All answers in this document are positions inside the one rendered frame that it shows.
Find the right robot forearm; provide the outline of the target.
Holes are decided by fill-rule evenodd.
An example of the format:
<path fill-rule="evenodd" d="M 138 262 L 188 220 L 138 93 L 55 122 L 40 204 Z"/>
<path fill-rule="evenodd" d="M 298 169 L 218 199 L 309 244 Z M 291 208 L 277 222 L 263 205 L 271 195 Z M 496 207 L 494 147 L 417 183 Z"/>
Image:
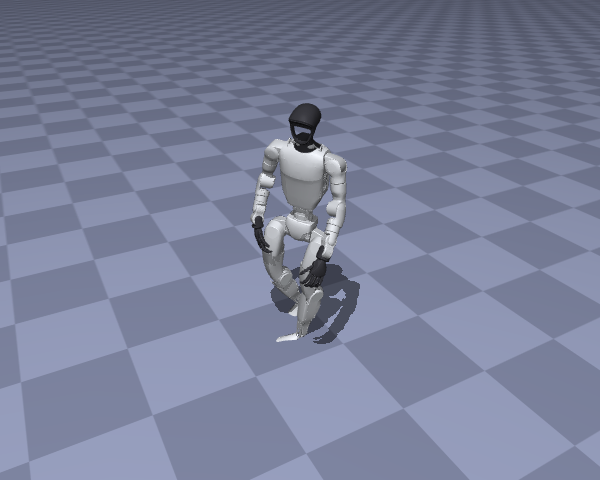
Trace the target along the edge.
<path fill-rule="evenodd" d="M 260 187 L 261 178 L 262 178 L 262 173 L 258 177 L 256 190 L 255 190 L 255 200 L 254 200 L 254 204 L 253 204 L 253 213 L 251 214 L 251 217 L 250 217 L 251 222 L 254 224 L 255 224 L 256 216 L 261 216 L 262 220 L 264 222 L 264 213 L 266 210 L 267 199 L 268 199 L 268 196 L 270 193 L 270 191 L 268 191 L 266 188 Z"/>

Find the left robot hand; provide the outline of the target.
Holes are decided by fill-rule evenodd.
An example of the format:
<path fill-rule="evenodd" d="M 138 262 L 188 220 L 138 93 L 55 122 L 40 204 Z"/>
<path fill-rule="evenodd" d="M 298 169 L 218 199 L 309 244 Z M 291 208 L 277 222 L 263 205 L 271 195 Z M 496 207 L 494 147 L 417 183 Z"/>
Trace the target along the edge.
<path fill-rule="evenodd" d="M 324 251 L 324 246 L 321 245 L 319 247 L 319 250 L 318 250 L 317 254 L 316 254 L 317 260 L 315 260 L 312 263 L 311 266 L 309 266 L 308 268 L 306 268 L 305 270 L 303 270 L 303 271 L 300 272 L 300 275 L 303 275 L 304 273 L 306 273 L 307 271 L 310 270 L 309 271 L 310 273 L 308 274 L 308 276 L 306 277 L 306 279 L 304 281 L 300 282 L 301 284 L 304 284 L 305 287 L 309 286 L 311 288 L 312 287 L 316 287 L 317 288 L 317 287 L 319 287 L 321 285 L 321 283 L 323 281 L 323 277 L 325 276 L 325 273 L 326 273 L 326 262 L 329 262 L 329 260 L 331 258 L 330 257 L 329 259 L 326 259 L 326 258 L 322 257 L 323 251 Z M 309 281 L 309 279 L 310 279 L 310 281 Z M 307 284 L 305 284 L 305 283 L 307 283 Z"/>

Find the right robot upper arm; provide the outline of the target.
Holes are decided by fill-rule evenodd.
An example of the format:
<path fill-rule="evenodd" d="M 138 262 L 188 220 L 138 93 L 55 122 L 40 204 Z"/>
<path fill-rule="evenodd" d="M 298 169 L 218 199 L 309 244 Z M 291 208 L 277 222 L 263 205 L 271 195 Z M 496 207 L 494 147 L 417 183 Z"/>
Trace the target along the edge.
<path fill-rule="evenodd" d="M 273 175 L 279 162 L 279 153 L 286 141 L 275 139 L 264 151 L 260 187 L 272 188 L 276 177 Z"/>

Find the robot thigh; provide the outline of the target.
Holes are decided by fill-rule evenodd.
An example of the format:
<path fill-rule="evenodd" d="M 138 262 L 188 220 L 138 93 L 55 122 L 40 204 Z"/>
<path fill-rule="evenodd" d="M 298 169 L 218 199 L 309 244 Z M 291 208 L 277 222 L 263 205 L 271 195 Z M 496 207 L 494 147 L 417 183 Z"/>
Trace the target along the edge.
<path fill-rule="evenodd" d="M 311 237 L 310 237 L 310 243 L 308 244 L 308 247 L 306 249 L 303 261 L 300 264 L 300 271 L 299 271 L 299 282 L 304 281 L 306 279 L 306 277 L 308 276 L 308 274 L 310 273 L 309 271 L 307 271 L 306 273 L 304 273 L 303 275 L 300 275 L 300 272 L 305 270 L 306 268 L 308 268 L 309 266 L 312 265 L 312 263 L 317 260 L 316 258 L 316 254 L 319 250 L 319 247 L 321 246 L 321 238 L 324 235 L 324 232 L 321 231 L 318 228 L 314 228 L 312 230 L 311 233 Z M 312 275 L 313 276 L 313 275 Z M 316 277 L 315 277 L 316 278 Z M 311 278 L 310 278 L 311 279 Z M 309 279 L 309 281 L 310 281 Z M 315 279 L 314 279 L 315 280 Z M 308 281 L 308 282 L 309 282 Z M 307 283 L 308 283 L 307 282 Z M 313 281 L 314 282 L 314 281 Z M 307 284 L 305 283 L 305 284 Z M 317 282 L 318 283 L 318 282 Z M 319 287 L 305 287 L 304 284 L 300 283 L 300 287 L 302 290 L 302 293 L 306 296 L 306 299 L 310 299 L 310 297 L 313 295 L 314 290 L 316 289 L 321 289 L 323 291 L 323 288 L 321 287 L 321 285 Z"/>
<path fill-rule="evenodd" d="M 282 266 L 286 218 L 284 216 L 273 218 L 266 226 L 263 237 L 270 246 L 269 248 L 265 246 L 265 248 L 272 251 L 272 253 L 262 251 L 265 268 L 272 280 L 280 286 L 287 285 L 292 278 L 291 270 Z"/>

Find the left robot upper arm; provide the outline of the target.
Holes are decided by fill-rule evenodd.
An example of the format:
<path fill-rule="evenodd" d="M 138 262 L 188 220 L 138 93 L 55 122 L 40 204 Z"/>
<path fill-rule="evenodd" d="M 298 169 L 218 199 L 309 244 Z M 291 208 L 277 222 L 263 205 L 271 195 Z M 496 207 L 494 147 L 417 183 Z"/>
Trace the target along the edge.
<path fill-rule="evenodd" d="M 337 207 L 340 203 L 346 206 L 346 171 L 347 163 L 344 158 L 327 153 L 325 155 L 325 170 L 330 175 L 330 189 L 333 200 L 326 207 L 327 214 L 336 217 Z"/>

